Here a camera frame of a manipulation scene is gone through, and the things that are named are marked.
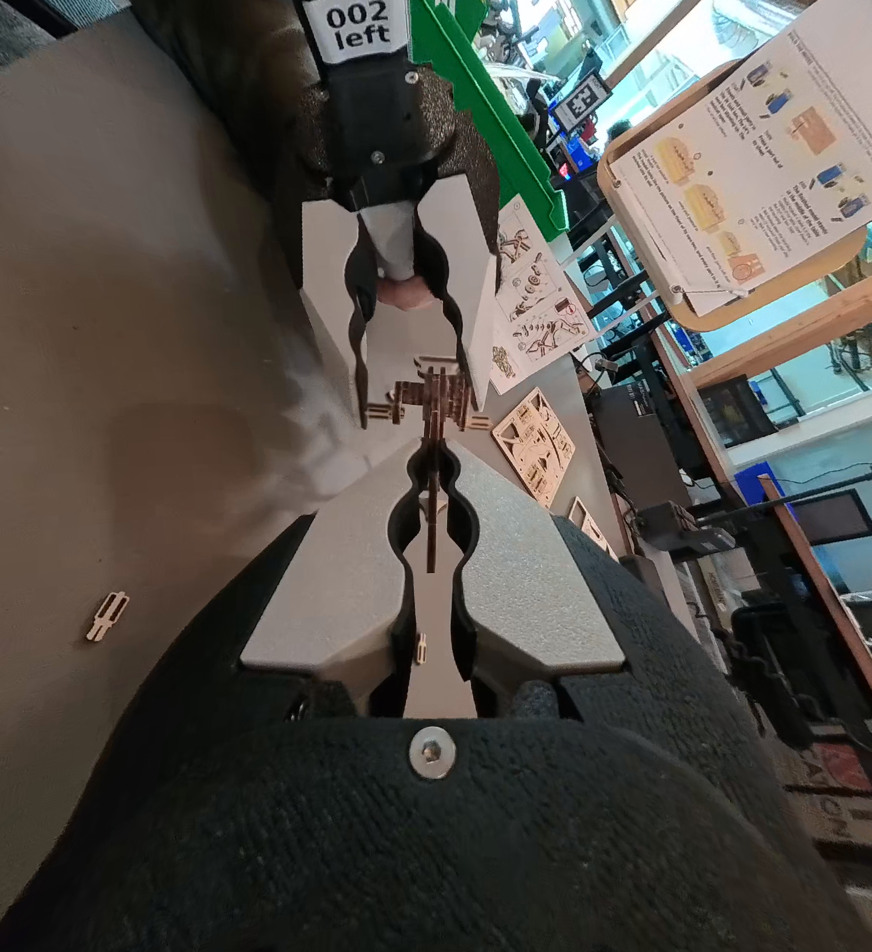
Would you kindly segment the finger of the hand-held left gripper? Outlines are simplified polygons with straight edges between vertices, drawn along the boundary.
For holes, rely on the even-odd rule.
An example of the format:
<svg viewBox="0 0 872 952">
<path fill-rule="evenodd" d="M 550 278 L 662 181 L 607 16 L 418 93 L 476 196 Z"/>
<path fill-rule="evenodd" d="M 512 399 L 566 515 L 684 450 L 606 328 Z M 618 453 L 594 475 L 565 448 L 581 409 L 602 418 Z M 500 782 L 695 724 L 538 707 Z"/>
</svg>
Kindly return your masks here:
<svg viewBox="0 0 872 952">
<path fill-rule="evenodd" d="M 419 200 L 414 237 L 421 274 L 453 327 L 457 358 L 482 411 L 493 366 L 498 258 L 464 174 L 437 180 Z"/>
<path fill-rule="evenodd" d="M 360 225 L 357 213 L 334 201 L 302 204 L 300 299 L 327 380 L 354 424 L 366 429 L 371 253 Z"/>
</svg>

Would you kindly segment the wooden model frame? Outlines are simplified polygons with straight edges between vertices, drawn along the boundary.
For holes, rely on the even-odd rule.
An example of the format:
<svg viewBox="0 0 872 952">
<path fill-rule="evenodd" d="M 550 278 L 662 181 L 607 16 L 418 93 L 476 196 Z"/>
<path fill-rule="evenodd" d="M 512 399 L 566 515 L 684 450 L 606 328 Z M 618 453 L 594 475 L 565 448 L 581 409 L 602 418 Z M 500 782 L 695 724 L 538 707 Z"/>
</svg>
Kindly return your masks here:
<svg viewBox="0 0 872 952">
<path fill-rule="evenodd" d="M 438 373 L 444 369 L 447 373 L 460 373 L 468 378 L 461 368 L 460 362 L 448 356 L 431 356 L 419 354 L 414 358 L 414 365 L 417 370 L 417 378 L 409 381 L 415 381 L 422 378 L 432 369 Z M 428 573 L 434 573 L 437 566 L 437 532 L 438 517 L 441 510 L 439 494 L 441 492 L 441 472 L 442 472 L 442 447 L 444 439 L 436 442 L 420 439 L 421 452 L 421 476 L 419 485 L 421 488 L 420 505 L 421 510 L 426 517 L 426 540 L 427 540 L 427 562 L 426 570 Z"/>
</svg>

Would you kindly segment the wooden gear axle assembly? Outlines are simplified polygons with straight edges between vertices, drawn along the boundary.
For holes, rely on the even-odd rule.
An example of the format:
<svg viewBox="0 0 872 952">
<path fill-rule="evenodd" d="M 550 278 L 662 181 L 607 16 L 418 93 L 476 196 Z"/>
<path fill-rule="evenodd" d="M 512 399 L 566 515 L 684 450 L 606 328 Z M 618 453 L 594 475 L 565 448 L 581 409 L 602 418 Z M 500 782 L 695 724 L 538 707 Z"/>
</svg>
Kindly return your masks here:
<svg viewBox="0 0 872 952">
<path fill-rule="evenodd" d="M 406 409 L 412 407 L 420 409 L 422 437 L 428 441 L 444 439 L 449 424 L 458 432 L 488 432 L 494 426 L 487 415 L 475 410 L 474 394 L 466 377 L 444 369 L 438 373 L 430 369 L 415 381 L 396 381 L 384 402 L 367 404 L 364 422 L 388 420 L 401 424 Z"/>
</svg>

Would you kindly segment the wooden parts sheet curved cutout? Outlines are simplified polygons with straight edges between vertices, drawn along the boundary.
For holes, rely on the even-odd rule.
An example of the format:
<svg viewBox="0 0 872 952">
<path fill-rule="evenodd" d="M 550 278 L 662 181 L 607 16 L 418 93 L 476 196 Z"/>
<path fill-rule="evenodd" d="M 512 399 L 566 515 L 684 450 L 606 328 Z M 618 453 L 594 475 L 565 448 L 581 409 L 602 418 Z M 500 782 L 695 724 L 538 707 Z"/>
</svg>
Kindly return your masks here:
<svg viewBox="0 0 872 952">
<path fill-rule="evenodd" d="M 615 562 L 620 561 L 607 537 L 600 530 L 591 512 L 578 495 L 575 495 L 572 499 L 571 506 L 567 513 L 567 519 L 612 560 Z"/>
</svg>

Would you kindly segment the wooden parts sheet slotted strips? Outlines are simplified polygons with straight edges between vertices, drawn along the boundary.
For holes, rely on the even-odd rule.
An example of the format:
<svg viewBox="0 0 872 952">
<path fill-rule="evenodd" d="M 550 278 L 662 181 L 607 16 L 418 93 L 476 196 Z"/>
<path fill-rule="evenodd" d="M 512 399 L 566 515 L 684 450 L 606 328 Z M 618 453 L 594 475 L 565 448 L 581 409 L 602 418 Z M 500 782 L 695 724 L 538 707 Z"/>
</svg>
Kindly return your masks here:
<svg viewBox="0 0 872 952">
<path fill-rule="evenodd" d="M 523 488 L 550 509 L 576 445 L 540 388 L 534 387 L 491 434 Z"/>
</svg>

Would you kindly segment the person's left hand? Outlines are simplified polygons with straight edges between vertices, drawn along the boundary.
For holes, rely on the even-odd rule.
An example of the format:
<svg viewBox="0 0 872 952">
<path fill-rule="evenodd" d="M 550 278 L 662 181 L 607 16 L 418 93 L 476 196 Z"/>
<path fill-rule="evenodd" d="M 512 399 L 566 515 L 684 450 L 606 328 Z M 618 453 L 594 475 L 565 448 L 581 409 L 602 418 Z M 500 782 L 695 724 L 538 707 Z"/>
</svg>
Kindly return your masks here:
<svg viewBox="0 0 872 952">
<path fill-rule="evenodd" d="M 401 311 L 426 308 L 436 301 L 425 280 L 419 276 L 404 280 L 379 278 L 376 291 L 379 303 L 393 306 Z"/>
</svg>

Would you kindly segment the assembly instruction booklet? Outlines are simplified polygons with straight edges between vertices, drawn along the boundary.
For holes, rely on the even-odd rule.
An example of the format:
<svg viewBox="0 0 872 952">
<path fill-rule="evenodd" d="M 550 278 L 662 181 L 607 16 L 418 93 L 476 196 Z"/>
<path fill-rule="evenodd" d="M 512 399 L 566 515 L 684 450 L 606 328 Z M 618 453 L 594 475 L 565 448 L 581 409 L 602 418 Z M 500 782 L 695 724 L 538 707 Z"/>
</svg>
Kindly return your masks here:
<svg viewBox="0 0 872 952">
<path fill-rule="evenodd" d="M 574 291 L 523 197 L 499 212 L 500 286 L 490 382 L 504 394 L 596 339 L 589 303 Z"/>
</svg>

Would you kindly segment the grey power adapter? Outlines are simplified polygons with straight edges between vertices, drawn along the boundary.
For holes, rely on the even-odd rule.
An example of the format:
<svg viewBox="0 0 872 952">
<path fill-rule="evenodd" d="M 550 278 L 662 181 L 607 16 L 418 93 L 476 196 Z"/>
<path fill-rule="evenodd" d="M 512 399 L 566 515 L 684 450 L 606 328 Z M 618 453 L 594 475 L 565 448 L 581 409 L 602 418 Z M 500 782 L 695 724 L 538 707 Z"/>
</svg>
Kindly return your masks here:
<svg viewBox="0 0 872 952">
<path fill-rule="evenodd" d="M 698 560 L 737 546 L 728 531 L 700 526 L 686 509 L 673 502 L 638 509 L 634 524 L 643 541 L 667 552 L 675 562 Z"/>
</svg>

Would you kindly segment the black flat box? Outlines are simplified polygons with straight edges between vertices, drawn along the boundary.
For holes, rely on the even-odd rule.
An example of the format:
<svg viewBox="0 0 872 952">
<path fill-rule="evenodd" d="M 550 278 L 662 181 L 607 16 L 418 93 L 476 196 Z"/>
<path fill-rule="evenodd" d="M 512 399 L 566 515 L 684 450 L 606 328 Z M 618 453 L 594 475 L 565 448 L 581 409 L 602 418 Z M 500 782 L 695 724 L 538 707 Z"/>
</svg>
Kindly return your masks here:
<svg viewBox="0 0 872 952">
<path fill-rule="evenodd" d="M 642 381 L 600 389 L 592 407 L 599 442 L 635 509 L 668 502 L 690 507 L 688 486 Z"/>
</svg>

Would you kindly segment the blue plastic bin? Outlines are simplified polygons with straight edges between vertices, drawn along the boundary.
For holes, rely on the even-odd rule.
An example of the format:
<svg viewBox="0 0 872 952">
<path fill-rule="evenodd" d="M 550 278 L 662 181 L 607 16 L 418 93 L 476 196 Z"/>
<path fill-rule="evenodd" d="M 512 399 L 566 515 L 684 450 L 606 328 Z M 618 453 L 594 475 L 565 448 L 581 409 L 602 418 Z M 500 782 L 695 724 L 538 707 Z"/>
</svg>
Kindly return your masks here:
<svg viewBox="0 0 872 952">
<path fill-rule="evenodd" d="M 769 461 L 763 460 L 735 473 L 734 483 L 747 506 L 761 504 L 767 499 L 760 478 L 768 478 L 780 497 L 786 495 Z"/>
</svg>

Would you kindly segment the black tripod stand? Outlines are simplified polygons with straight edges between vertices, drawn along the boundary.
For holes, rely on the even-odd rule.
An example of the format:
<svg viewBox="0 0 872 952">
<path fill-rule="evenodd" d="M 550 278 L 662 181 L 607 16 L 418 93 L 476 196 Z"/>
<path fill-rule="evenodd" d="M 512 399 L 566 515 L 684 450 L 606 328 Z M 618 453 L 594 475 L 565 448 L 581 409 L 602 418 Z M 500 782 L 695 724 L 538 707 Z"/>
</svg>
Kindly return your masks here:
<svg viewBox="0 0 872 952">
<path fill-rule="evenodd" d="M 763 512 L 768 512 L 774 509 L 777 506 L 791 506 L 801 502 L 805 502 L 814 497 L 820 497 L 824 495 L 829 495 L 831 493 L 838 492 L 840 490 L 845 490 L 852 486 L 864 483 L 872 482 L 872 470 L 869 472 L 863 473 L 861 475 L 850 477 L 845 480 L 831 482 L 823 486 L 815 486 L 799 493 L 794 493 L 790 495 L 780 494 L 775 498 L 767 498 L 763 502 L 752 505 L 744 506 L 738 509 L 734 509 L 730 512 L 722 511 L 709 516 L 705 516 L 695 520 L 695 524 L 698 528 L 707 528 L 712 526 L 717 526 L 724 524 L 733 519 L 739 519 L 741 517 L 752 516 L 760 514 Z"/>
</svg>

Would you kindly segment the dark monitor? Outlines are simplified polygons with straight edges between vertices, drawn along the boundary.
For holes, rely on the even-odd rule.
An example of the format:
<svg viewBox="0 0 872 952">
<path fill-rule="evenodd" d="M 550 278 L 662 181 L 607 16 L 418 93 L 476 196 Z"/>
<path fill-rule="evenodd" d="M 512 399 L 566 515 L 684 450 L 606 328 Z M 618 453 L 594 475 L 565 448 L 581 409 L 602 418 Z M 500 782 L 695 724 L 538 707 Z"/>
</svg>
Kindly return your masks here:
<svg viewBox="0 0 872 952">
<path fill-rule="evenodd" d="M 789 508 L 812 547 L 872 537 L 872 518 L 856 488 L 812 497 Z"/>
</svg>

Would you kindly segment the printed instruction sheet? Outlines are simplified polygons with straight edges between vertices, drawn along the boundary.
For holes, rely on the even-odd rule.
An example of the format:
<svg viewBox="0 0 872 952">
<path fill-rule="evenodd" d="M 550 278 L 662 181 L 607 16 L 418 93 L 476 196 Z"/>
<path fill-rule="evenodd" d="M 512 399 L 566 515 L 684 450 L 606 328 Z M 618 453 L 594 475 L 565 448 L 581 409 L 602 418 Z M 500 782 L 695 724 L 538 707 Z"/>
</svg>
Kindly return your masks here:
<svg viewBox="0 0 872 952">
<path fill-rule="evenodd" d="M 872 222 L 872 1 L 811 4 L 608 166 L 704 318 Z"/>
</svg>

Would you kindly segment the brown cardboard boxes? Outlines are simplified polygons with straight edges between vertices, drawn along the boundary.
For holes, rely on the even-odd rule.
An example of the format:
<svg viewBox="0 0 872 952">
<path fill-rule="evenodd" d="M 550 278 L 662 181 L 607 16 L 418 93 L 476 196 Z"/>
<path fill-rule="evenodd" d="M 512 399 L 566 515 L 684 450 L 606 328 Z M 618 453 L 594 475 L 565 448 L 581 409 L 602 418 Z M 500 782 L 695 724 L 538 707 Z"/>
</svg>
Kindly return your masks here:
<svg viewBox="0 0 872 952">
<path fill-rule="evenodd" d="M 872 782 L 849 744 L 768 744 L 775 775 L 816 842 L 872 850 Z"/>
</svg>

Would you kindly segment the wooden support post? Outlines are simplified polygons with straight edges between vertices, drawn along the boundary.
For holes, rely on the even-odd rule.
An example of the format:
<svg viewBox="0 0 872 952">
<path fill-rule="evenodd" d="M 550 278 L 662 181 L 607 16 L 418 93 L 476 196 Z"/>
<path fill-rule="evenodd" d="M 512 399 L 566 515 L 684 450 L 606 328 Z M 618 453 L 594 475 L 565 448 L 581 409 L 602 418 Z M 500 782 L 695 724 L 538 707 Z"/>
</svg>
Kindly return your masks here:
<svg viewBox="0 0 872 952">
<path fill-rule="evenodd" d="M 872 275 L 687 374 L 696 388 L 754 377 L 872 324 Z"/>
</svg>

